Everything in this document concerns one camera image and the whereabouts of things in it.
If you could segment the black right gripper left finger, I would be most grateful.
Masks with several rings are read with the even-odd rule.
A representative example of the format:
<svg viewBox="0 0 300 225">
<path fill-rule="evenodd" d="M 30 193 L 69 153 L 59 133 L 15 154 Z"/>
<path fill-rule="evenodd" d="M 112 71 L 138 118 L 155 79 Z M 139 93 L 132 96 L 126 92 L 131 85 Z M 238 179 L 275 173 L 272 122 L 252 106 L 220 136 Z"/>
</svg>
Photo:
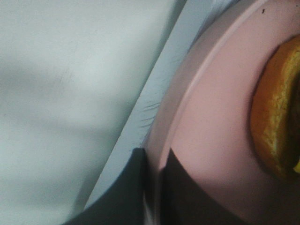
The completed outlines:
<svg viewBox="0 0 300 225">
<path fill-rule="evenodd" d="M 147 160 L 145 150 L 135 148 L 124 170 L 90 207 L 67 225 L 142 225 Z"/>
</svg>

